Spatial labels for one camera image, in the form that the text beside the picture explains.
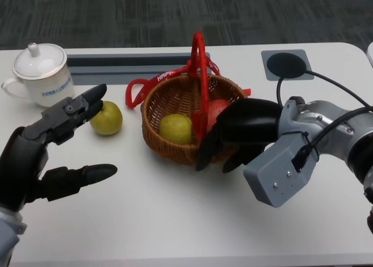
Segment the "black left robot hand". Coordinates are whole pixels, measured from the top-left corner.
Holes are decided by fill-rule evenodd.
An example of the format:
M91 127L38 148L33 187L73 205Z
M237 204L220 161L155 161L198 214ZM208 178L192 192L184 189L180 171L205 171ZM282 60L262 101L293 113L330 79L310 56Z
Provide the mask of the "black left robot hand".
M106 91L100 84L74 99L67 97L44 110L37 122L15 129L1 154L1 207L18 212L36 199L61 199L118 171L112 164L58 167L39 177L48 160L48 144L61 145L72 138L76 128L102 109Z

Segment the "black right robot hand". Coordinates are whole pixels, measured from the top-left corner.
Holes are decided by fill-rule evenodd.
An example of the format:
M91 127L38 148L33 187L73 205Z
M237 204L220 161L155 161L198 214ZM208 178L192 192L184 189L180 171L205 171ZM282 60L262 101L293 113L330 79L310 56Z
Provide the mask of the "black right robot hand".
M205 169L213 157L231 147L237 150L228 157L222 172L248 164L278 140L281 110L279 104L262 99L245 98L230 104L217 116L200 144L195 169Z

